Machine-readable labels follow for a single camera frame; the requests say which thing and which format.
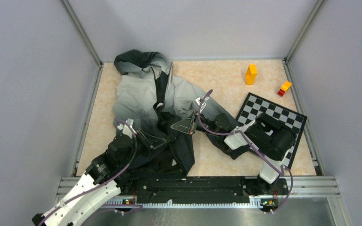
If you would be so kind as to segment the grey black gradient hooded jacket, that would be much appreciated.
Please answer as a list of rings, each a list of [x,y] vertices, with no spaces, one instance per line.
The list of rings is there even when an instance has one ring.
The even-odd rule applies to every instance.
[[[150,150],[141,142],[128,171],[134,175],[187,175],[195,163],[192,136],[171,129],[198,109],[205,95],[198,86],[173,75],[173,64],[159,52],[130,50],[114,66],[121,74],[113,106],[115,120],[133,119],[133,127],[161,139]]]

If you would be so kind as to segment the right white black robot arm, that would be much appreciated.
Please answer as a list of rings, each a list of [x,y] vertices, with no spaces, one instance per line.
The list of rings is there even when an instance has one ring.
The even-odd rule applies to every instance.
[[[170,127],[188,135],[193,135],[196,130],[206,133],[217,148],[233,159],[247,151],[263,157],[264,164],[257,181],[257,187],[263,194],[270,194],[276,189],[276,180],[284,174],[283,161],[296,139],[290,127],[265,113],[246,125],[236,126],[224,113],[209,120],[194,111],[188,118]]]

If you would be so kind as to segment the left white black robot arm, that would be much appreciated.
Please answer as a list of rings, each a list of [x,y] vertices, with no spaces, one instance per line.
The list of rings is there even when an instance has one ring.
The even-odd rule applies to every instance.
[[[93,159],[73,188],[50,210],[32,218],[36,226],[80,226],[103,204],[133,190],[137,157],[152,158],[168,140],[141,129],[124,128]]]

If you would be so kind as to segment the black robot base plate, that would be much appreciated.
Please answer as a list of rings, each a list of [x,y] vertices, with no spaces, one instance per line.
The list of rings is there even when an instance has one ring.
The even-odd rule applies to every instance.
[[[122,195],[137,203],[232,204],[248,203],[254,196],[286,195],[287,181],[268,184],[259,177],[125,177],[115,180]]]

